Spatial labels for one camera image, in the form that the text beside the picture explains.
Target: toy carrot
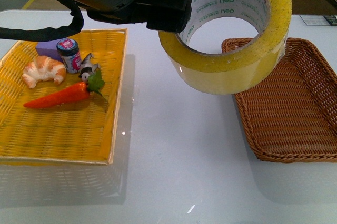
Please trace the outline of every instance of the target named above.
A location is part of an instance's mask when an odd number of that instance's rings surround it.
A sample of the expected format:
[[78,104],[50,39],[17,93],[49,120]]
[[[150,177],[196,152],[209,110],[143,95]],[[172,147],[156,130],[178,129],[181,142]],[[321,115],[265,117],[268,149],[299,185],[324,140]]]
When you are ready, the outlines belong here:
[[100,70],[97,70],[94,74],[89,76],[88,84],[85,82],[78,82],[72,86],[62,89],[61,91],[29,101],[23,104],[23,106],[28,108],[47,108],[61,105],[63,103],[77,102],[88,99],[90,97],[90,92],[92,91],[102,95],[99,89],[101,89],[104,84],[104,80],[102,80],[102,73]]

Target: purple block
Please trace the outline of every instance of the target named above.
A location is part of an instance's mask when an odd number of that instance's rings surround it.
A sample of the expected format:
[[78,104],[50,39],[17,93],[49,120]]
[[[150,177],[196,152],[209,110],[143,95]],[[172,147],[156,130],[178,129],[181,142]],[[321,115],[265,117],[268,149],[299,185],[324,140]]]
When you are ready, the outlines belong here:
[[61,39],[59,40],[54,40],[54,41],[49,41],[49,42],[39,42],[35,49],[37,51],[37,53],[40,55],[40,56],[48,56],[48,57],[51,57],[52,59],[54,60],[57,60],[57,61],[60,61],[63,63],[60,55],[58,54],[58,51],[56,49],[56,45],[58,43],[58,41],[60,41]]

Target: table surface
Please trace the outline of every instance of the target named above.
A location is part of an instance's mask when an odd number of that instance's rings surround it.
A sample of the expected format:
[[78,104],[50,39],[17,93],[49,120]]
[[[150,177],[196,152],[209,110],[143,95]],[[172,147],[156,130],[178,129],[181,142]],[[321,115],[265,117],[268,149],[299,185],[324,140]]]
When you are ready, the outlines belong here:
[[[335,223],[337,164],[277,164],[250,150],[233,96],[201,93],[176,73],[144,24],[89,19],[84,29],[128,28],[125,78],[110,166],[0,166],[0,223]],[[4,11],[0,26],[67,25],[68,12]],[[221,51],[252,37],[244,21],[214,20],[191,46]],[[313,42],[337,70],[337,27],[293,16],[289,37]],[[0,57],[14,44],[0,40]]]

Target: yellow tape roll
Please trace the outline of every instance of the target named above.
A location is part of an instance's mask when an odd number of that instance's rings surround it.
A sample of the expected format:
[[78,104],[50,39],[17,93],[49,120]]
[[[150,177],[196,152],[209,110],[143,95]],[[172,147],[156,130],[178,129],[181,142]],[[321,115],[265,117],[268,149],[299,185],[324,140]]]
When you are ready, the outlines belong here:
[[[284,55],[291,11],[291,0],[192,0],[185,30],[159,32],[159,37],[187,84],[205,93],[234,94],[262,81]],[[249,44],[229,53],[207,54],[189,48],[193,33],[219,17],[241,18],[259,33]]]

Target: wicker basket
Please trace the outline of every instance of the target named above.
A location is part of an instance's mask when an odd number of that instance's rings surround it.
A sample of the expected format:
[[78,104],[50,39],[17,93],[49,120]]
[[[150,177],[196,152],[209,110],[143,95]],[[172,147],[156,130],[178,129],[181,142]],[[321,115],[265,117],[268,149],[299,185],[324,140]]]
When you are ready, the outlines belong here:
[[[227,39],[222,51],[249,41]],[[235,98],[258,159],[337,162],[337,76],[311,42],[288,38],[274,71]]]
[[48,109],[27,109],[23,103],[79,81],[67,74],[59,86],[39,82],[29,89],[21,80],[23,68],[38,56],[36,42],[17,42],[3,57],[0,69],[0,163],[110,164],[113,160],[121,77],[127,39],[125,29],[88,30],[75,39],[84,58],[93,53],[105,86],[102,98]]

